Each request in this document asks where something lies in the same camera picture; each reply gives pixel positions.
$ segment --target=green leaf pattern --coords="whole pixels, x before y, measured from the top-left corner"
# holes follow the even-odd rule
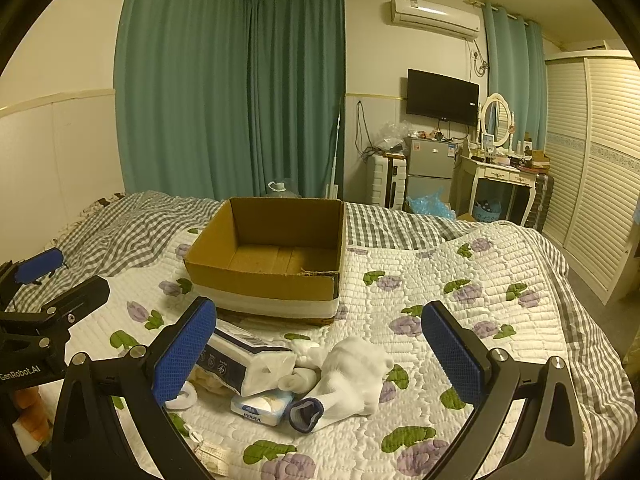
[[[402,309],[400,312],[402,312],[403,314],[408,314],[409,316],[420,317],[422,315],[423,308],[423,305],[408,306]]]
[[[467,283],[470,283],[471,280],[453,280],[452,282],[447,283],[444,286],[444,293],[449,294],[454,290],[458,290],[461,286],[465,286]]]
[[[463,258],[471,258],[471,246],[469,244],[462,244],[456,251]]]
[[[124,332],[124,330],[116,330],[116,332],[111,334],[109,343],[114,348],[120,348],[122,346],[125,350],[129,350],[139,344],[133,336],[130,336]]]
[[[441,394],[440,402],[445,408],[450,410],[461,410],[466,406],[466,402],[460,400],[460,397],[453,386]]]
[[[507,301],[513,301],[516,298],[519,298],[526,288],[526,283],[511,283],[507,288]]]
[[[278,455],[285,455],[297,450],[298,448],[291,444],[278,444],[271,440],[256,440],[246,447],[242,454],[242,460],[245,464],[251,465],[260,462],[263,458],[274,460]]]
[[[401,446],[411,447],[416,442],[434,436],[436,436],[436,430],[427,426],[401,426],[382,439],[380,449],[384,453],[393,453]]]
[[[409,374],[400,365],[394,365],[386,375],[386,380],[390,383],[395,383],[401,390],[406,390],[409,386]]]
[[[113,401],[113,405],[119,410],[124,410],[124,402],[122,402],[121,397],[111,396],[111,400]]]
[[[500,327],[500,332],[494,335],[494,339],[502,339],[503,337],[511,337],[512,335],[516,335],[516,331],[513,329],[513,326],[502,325]]]
[[[175,426],[175,429],[178,430],[178,433],[180,433],[182,436],[189,436],[189,430],[184,427],[184,420],[180,415],[172,412],[168,412],[167,415],[169,415],[169,418]]]
[[[147,330],[154,330],[159,329],[162,325],[164,325],[162,314],[160,314],[157,310],[152,310],[151,315],[146,318],[145,328]]]
[[[191,289],[193,288],[193,283],[191,283],[189,280],[187,280],[186,278],[179,278],[178,280],[175,280],[178,285],[180,285],[180,290],[182,291],[183,294],[187,294],[189,292],[191,292]]]
[[[364,276],[362,277],[362,281],[365,283],[365,285],[369,286],[372,285],[373,282],[379,280],[385,274],[386,272],[384,270],[370,270],[369,272],[365,272]]]

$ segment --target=air conditioner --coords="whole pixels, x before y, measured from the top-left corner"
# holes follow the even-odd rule
[[[480,17],[425,0],[391,0],[391,19],[398,25],[418,27],[464,40],[480,33]]]

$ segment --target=blue gripper pad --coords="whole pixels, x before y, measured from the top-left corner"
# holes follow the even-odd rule
[[[20,283],[21,285],[33,283],[38,278],[62,266],[63,262],[64,257],[60,249],[52,248],[44,251],[18,266],[18,270],[15,273],[15,283]]]
[[[460,400],[479,406],[485,396],[482,368],[435,305],[422,309],[422,333]]]
[[[162,406],[178,396],[215,328],[216,307],[211,300],[205,300],[154,369],[152,391],[158,404]]]

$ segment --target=quilted bedspread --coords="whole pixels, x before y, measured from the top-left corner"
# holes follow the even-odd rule
[[[197,228],[176,233],[151,266],[108,278],[107,304],[72,329],[66,358],[86,351],[111,358],[136,343],[149,344],[198,295],[182,257]],[[383,383],[378,411],[354,416],[303,435],[286,421],[275,428],[229,410],[229,397],[198,390],[182,420],[211,443],[231,451],[234,480],[374,480],[422,477],[435,464],[472,411],[450,386],[420,328],[421,306],[442,300],[463,327],[488,348],[514,359],[543,363],[551,355],[569,362],[556,299],[543,255],[522,231],[485,224],[428,250],[348,247],[336,321],[318,328],[239,318],[240,326],[267,340],[303,337],[328,347],[348,335],[382,346],[396,365]],[[60,383],[42,387],[54,407]],[[126,405],[120,418],[136,457],[158,474],[142,446]],[[513,433],[522,402],[512,406],[479,474],[495,468]],[[584,427],[586,461],[591,435]]]

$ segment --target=sliding wardrobe door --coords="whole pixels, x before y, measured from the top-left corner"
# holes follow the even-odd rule
[[[580,189],[587,136],[587,83],[582,58],[548,62],[545,153],[555,180],[544,233],[564,243]]]
[[[632,214],[640,192],[640,71],[629,59],[584,62],[587,157],[564,247],[606,303],[632,249]]]

